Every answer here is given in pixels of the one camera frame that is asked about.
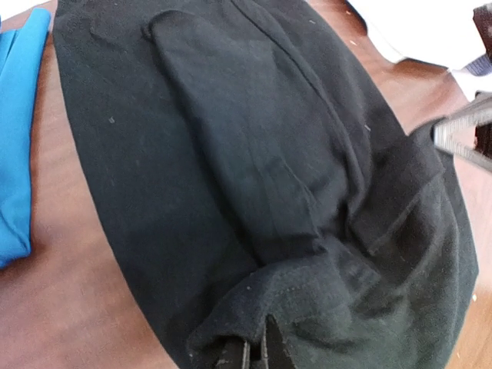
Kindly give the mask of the blue pleated skirt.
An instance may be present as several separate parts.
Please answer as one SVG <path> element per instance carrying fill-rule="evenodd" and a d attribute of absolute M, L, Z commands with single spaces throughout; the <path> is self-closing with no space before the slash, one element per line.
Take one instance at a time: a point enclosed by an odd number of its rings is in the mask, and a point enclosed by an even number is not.
<path fill-rule="evenodd" d="M 31 254 L 32 120 L 51 13 L 1 33 L 1 268 Z"/>

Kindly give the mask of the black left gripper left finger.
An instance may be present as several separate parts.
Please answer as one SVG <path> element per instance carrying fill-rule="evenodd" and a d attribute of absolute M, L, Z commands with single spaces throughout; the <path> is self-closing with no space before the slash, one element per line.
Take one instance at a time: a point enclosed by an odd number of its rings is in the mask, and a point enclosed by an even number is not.
<path fill-rule="evenodd" d="M 251 366 L 251 345 L 242 339 L 232 337 L 225 342 L 215 362 L 215 369 L 249 369 Z"/>

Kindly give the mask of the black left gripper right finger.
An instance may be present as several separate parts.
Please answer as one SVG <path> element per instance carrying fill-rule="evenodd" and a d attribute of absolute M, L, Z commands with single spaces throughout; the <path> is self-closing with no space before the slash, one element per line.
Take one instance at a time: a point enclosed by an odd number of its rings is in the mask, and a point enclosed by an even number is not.
<path fill-rule="evenodd" d="M 295 369 L 276 320 L 268 315 L 261 338 L 261 368 Z"/>

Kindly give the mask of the black garment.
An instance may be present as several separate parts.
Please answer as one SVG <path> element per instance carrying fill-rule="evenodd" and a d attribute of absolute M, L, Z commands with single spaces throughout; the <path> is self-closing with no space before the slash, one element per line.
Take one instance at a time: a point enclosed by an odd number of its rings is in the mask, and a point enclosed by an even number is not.
<path fill-rule="evenodd" d="M 181 368 L 271 315 L 295 368 L 443 368 L 478 274 L 453 158 L 304 1 L 61 1 L 98 217 Z"/>

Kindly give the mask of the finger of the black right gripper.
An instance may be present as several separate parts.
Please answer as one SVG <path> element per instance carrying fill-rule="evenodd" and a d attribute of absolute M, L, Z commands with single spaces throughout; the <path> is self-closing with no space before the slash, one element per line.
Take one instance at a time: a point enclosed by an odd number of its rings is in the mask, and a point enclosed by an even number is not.
<path fill-rule="evenodd" d="M 491 171 L 491 93 L 478 92 L 464 108 L 432 128 L 434 146 Z"/>

